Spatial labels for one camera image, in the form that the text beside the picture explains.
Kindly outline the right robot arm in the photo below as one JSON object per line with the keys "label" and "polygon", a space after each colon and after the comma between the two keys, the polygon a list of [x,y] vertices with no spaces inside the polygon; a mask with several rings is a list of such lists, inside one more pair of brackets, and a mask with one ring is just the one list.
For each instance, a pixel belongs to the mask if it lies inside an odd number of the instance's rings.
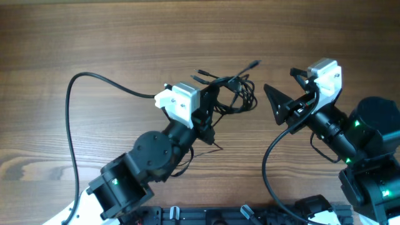
{"label": "right robot arm", "polygon": [[335,106],[342,92],[339,72],[330,70],[317,75],[292,68],[290,75],[305,91],[297,100],[264,85],[276,123],[287,124],[262,160],[263,181],[272,198],[286,209],[267,179],[269,155],[284,136],[308,127],[346,164],[339,180],[353,209],[377,224],[399,224],[399,162],[394,156],[399,147],[396,103],[382,97],[366,97],[346,115]]}

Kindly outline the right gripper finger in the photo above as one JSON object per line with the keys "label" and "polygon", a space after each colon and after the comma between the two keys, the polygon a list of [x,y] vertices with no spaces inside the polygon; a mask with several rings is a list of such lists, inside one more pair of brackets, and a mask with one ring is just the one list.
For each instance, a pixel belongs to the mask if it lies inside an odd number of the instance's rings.
{"label": "right gripper finger", "polygon": [[292,67],[289,73],[305,92],[314,92],[314,77],[308,78],[308,72]]}
{"label": "right gripper finger", "polygon": [[294,121],[291,117],[295,107],[294,100],[268,84],[264,85],[264,91],[271,104],[276,124],[282,125],[286,123],[287,125],[293,125]]}

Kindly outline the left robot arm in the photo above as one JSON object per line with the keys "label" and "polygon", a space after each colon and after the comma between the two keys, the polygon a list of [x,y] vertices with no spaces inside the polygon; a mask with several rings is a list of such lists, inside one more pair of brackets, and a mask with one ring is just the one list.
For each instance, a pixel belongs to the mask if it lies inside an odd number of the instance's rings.
{"label": "left robot arm", "polygon": [[154,193],[151,182],[178,176],[183,157],[194,152],[200,139],[212,145],[211,126],[219,91],[165,89],[155,95],[155,105],[169,118],[163,131],[140,135],[133,148],[106,164],[100,175],[48,224],[121,224]]}

